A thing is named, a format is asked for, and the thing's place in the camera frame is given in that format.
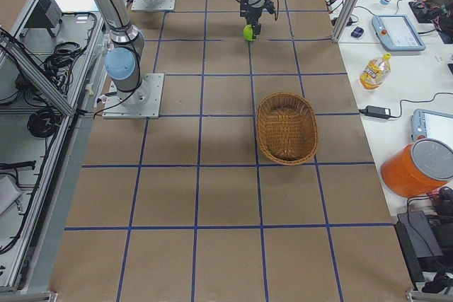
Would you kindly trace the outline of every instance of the bottle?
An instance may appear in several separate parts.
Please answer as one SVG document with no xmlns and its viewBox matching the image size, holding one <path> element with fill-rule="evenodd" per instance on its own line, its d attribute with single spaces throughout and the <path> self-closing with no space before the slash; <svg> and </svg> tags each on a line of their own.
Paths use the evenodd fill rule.
<svg viewBox="0 0 453 302">
<path fill-rule="evenodd" d="M 365 70 L 360 75 L 360 83 L 367 90 L 379 87 L 390 73 L 389 59 L 391 54 L 386 53 L 382 57 L 377 57 L 369 61 Z"/>
</svg>

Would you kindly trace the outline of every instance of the tablet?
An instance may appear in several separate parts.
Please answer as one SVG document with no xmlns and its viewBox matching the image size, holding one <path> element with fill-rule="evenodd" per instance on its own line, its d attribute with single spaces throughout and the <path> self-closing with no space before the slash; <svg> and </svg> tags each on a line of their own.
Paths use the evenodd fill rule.
<svg viewBox="0 0 453 302">
<path fill-rule="evenodd" d="M 412 139 L 432 138 L 453 149 L 453 115 L 417 109 L 412 116 Z"/>
<path fill-rule="evenodd" d="M 372 25 L 387 51 L 423 51 L 426 47 L 405 15 L 373 16 Z"/>
</svg>

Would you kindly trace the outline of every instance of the wicker basket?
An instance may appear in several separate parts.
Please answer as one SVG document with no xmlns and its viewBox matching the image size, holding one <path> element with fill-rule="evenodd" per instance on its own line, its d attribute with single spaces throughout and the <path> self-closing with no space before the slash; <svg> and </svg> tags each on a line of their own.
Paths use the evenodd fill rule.
<svg viewBox="0 0 453 302">
<path fill-rule="evenodd" d="M 274 93 L 258 108 L 258 140 L 270 160 L 283 165 L 308 161 L 318 147 L 316 118 L 310 104 L 294 93 Z"/>
</svg>

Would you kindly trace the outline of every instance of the orange bucket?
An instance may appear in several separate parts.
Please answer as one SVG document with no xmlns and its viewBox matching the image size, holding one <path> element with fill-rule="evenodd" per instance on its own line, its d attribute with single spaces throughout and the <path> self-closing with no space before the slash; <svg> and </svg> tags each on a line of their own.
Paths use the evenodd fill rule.
<svg viewBox="0 0 453 302">
<path fill-rule="evenodd" d="M 441 141 L 420 139 L 382 164 L 381 175 L 402 197 L 425 194 L 453 179 L 453 150 Z"/>
</svg>

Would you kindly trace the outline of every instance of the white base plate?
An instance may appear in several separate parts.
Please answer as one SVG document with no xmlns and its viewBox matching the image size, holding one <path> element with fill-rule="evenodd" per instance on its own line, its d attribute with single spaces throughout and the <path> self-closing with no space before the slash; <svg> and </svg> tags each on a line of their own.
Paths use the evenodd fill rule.
<svg viewBox="0 0 453 302">
<path fill-rule="evenodd" d="M 134 0 L 132 3 L 133 11 L 157 12 L 157 11 L 174 11 L 176 0 L 165 0 L 160 4 L 148 4 L 144 0 Z"/>
<path fill-rule="evenodd" d="M 131 106 L 119 104 L 114 108 L 103 111 L 104 118 L 131 119 L 131 118 L 159 118 L 161 108 L 162 90 L 164 89 L 164 74 L 145 74 L 143 84 L 149 87 L 149 98 L 145 103 Z M 116 91 L 116 86 L 112 82 L 110 92 Z M 117 96 L 108 97 L 105 107 L 109 108 L 120 103 Z"/>
</svg>

